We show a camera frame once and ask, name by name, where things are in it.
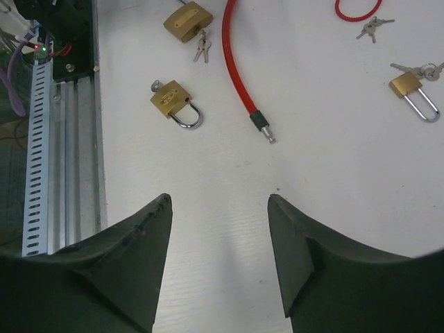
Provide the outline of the red thin-cable padlock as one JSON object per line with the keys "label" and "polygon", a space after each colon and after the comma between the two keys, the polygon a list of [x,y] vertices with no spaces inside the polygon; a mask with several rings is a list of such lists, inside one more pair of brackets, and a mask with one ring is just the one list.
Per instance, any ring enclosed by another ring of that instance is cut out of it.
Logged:
{"label": "red thin-cable padlock", "polygon": [[342,1],[334,2],[336,16],[345,22],[357,23],[370,19],[383,4],[382,0],[377,1]]}

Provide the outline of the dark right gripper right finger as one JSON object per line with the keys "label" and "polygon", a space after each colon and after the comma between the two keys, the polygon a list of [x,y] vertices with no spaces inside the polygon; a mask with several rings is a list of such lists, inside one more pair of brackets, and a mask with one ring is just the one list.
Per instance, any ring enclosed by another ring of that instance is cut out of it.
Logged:
{"label": "dark right gripper right finger", "polygon": [[442,332],[443,251],[410,258],[359,243],[268,199],[284,315],[294,332]]}

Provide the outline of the silver keys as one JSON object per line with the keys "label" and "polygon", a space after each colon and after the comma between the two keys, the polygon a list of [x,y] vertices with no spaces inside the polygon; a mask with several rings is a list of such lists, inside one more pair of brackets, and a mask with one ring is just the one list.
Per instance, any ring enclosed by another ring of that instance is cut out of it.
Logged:
{"label": "silver keys", "polygon": [[371,38],[373,44],[375,44],[376,43],[375,31],[377,30],[377,28],[384,24],[391,24],[394,22],[395,22],[394,19],[379,19],[376,16],[374,16],[367,24],[363,26],[361,33],[358,36],[356,36],[356,39],[359,40],[363,36],[368,35]]}

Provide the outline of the small brass long-shackle padlock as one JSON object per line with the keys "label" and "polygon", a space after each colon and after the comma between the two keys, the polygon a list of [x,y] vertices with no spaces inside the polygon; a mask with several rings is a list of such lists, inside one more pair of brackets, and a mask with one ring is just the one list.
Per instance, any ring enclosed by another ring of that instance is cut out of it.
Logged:
{"label": "small brass long-shackle padlock", "polygon": [[[435,123],[441,117],[441,112],[432,100],[422,90],[422,79],[426,78],[430,81],[436,81],[440,78],[443,64],[436,66],[432,63],[427,63],[420,67],[406,67],[403,65],[391,63],[392,68],[403,72],[402,75],[394,78],[388,86],[392,89],[399,99],[404,99],[413,111],[426,123]],[[433,110],[434,116],[432,118],[426,117],[418,106],[410,99],[411,94],[418,93],[427,102],[429,107]]]}

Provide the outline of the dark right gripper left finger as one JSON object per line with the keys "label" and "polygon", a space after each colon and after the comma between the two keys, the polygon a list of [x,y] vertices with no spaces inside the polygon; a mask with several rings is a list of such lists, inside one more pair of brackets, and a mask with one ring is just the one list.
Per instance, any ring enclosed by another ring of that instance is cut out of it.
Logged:
{"label": "dark right gripper left finger", "polygon": [[151,332],[169,246],[171,197],[52,255],[1,249],[2,332]]}

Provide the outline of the medium brass padlock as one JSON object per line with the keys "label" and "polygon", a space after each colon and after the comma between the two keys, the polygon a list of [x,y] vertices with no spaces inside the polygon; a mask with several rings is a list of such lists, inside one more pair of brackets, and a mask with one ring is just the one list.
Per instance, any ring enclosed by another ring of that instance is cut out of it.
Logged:
{"label": "medium brass padlock", "polygon": [[[151,85],[151,91],[153,93],[151,103],[167,119],[173,119],[181,128],[193,130],[203,123],[203,113],[192,103],[191,94],[176,80],[171,80],[166,84],[155,80]],[[197,120],[193,123],[185,123],[177,116],[177,113],[187,106],[197,114]]]}

